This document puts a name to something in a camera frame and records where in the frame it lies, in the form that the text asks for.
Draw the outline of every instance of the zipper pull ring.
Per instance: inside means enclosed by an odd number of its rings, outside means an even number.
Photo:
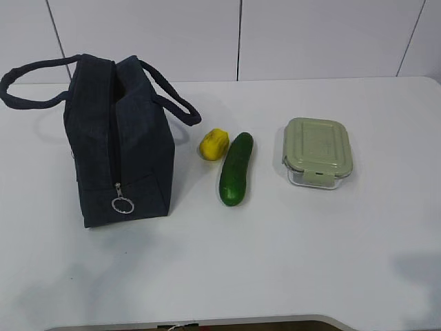
[[[135,209],[135,204],[133,203],[132,200],[123,197],[123,191],[121,190],[121,183],[115,183],[115,189],[116,189],[116,193],[118,194],[118,197],[112,200],[113,209],[115,209],[120,214],[132,213]],[[124,202],[128,203],[130,205],[129,210],[122,210],[122,209],[118,208],[116,206],[116,202],[118,202],[118,201],[124,201]]]

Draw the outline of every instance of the bag handle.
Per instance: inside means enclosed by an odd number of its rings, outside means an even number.
[[[198,111],[188,102],[187,100],[181,98],[181,96],[177,93],[177,91],[173,88],[173,86],[168,82],[167,79],[155,68],[153,68],[150,64],[139,60],[141,62],[142,67],[147,70],[152,76],[153,80],[171,96],[177,102],[179,102],[182,106],[188,109],[189,113],[184,112],[180,109],[173,101],[161,96],[157,95],[155,98],[155,102],[157,104],[163,106],[165,109],[170,111],[174,116],[180,119],[183,123],[188,126],[193,126],[197,123],[201,122],[201,116]]]
[[[33,101],[33,100],[14,97],[8,94],[8,88],[19,77],[27,74],[28,72],[40,68],[65,66],[67,64],[77,62],[80,58],[81,55],[74,55],[73,57],[67,57],[64,59],[38,61],[38,62],[26,64],[25,66],[22,66],[20,68],[12,69],[7,74],[5,74],[0,81],[0,99],[2,99],[8,107],[14,109],[46,109],[58,105],[63,100],[67,100],[70,98],[70,93],[68,91],[64,91],[58,94],[56,97],[52,98],[51,100]]]

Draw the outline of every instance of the table surface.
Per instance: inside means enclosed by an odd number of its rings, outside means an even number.
[[[170,117],[170,216],[90,230],[63,105],[1,103],[0,330],[242,317],[441,328],[440,85],[403,77],[175,86],[203,122],[186,128]],[[64,88],[10,91],[42,100]],[[347,128],[354,170],[337,190],[287,181],[283,128],[294,117]],[[222,163],[196,153],[215,127],[255,138],[247,198],[235,208],[218,197]]]

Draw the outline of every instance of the yellow bell pepper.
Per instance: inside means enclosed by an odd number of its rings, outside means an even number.
[[[207,133],[199,145],[199,150],[204,159],[209,161],[219,160],[228,150],[228,132],[213,129]]]

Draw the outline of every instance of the metal ring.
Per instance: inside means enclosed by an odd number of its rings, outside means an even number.
[[[125,210],[121,210],[121,209],[117,208],[115,206],[115,203],[117,201],[125,201],[125,202],[129,203],[130,204],[130,210],[125,211]],[[125,197],[117,197],[117,198],[113,199],[112,200],[112,207],[113,207],[113,209],[115,209],[120,214],[130,214],[131,212],[133,212],[135,210],[135,204],[132,202],[132,200],[127,199]]]

